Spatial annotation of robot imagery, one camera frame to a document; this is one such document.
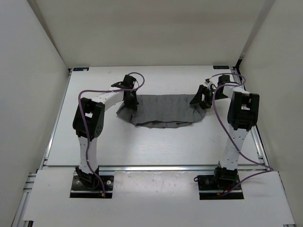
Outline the grey pleated skirt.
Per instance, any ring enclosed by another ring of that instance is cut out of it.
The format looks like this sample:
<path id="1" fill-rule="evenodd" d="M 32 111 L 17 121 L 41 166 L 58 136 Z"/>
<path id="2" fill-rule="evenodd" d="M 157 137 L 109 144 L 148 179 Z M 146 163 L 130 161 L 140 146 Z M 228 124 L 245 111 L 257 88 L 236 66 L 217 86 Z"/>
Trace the grey pleated skirt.
<path id="1" fill-rule="evenodd" d="M 206 115 L 200 105 L 191 105 L 194 95 L 138 95 L 137 110 L 122 104 L 117 116 L 134 126 L 147 128 L 179 128 L 200 122 Z"/>

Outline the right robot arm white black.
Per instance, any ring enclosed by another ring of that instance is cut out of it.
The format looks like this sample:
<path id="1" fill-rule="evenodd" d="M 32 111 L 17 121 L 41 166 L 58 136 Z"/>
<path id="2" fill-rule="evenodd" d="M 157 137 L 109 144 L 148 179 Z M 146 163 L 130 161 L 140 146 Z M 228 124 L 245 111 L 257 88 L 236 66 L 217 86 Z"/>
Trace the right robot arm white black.
<path id="1" fill-rule="evenodd" d="M 205 83 L 199 86 L 190 105 L 198 104 L 206 110 L 215 107 L 216 100 L 226 98 L 230 99 L 227 113 L 229 127 L 224 129 L 228 139 L 214 174 L 197 177 L 198 185 L 203 191 L 228 190 L 238 183 L 241 148 L 246 136 L 258 121 L 259 95 L 250 93 L 231 81 L 229 73 L 219 74 L 217 84 L 206 79 Z"/>

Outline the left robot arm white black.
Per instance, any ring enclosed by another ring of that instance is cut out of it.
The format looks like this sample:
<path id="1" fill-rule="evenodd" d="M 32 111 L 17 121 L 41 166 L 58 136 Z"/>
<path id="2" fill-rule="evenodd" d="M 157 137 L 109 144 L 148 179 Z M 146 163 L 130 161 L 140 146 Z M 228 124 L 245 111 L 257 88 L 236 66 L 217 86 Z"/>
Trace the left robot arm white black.
<path id="1" fill-rule="evenodd" d="M 111 85 L 111 90 L 83 90 L 78 94 L 78 107 L 72 127 L 80 144 L 80 165 L 75 168 L 81 183 L 89 190 L 101 189 L 105 196 L 105 183 L 99 175 L 97 140 L 104 127 L 105 112 L 119 102 L 131 111 L 138 106 L 136 91 L 143 86 L 131 72 L 122 81 Z"/>

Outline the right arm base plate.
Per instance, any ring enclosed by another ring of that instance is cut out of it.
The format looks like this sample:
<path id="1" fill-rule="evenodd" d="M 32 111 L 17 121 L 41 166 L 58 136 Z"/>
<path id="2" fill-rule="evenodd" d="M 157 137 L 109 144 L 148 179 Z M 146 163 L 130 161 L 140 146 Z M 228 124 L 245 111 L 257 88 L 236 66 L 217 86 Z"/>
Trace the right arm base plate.
<path id="1" fill-rule="evenodd" d="M 234 181 L 217 183 L 214 175 L 197 175 L 194 182 L 198 184 L 199 199 L 202 200 L 243 200 L 239 176 Z"/>

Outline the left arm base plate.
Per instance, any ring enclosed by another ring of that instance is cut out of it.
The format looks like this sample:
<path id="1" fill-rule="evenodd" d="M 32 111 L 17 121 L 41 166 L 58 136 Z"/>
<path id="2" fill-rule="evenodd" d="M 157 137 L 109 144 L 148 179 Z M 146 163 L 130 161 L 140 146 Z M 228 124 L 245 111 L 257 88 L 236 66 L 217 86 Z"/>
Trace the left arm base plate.
<path id="1" fill-rule="evenodd" d="M 79 178 L 76 172 L 73 174 L 71 183 L 70 198 L 89 198 L 89 199 L 111 199 L 113 196 L 114 176 L 100 175 L 104 184 L 102 185 L 98 178 L 93 180 L 93 183 L 88 183 Z"/>

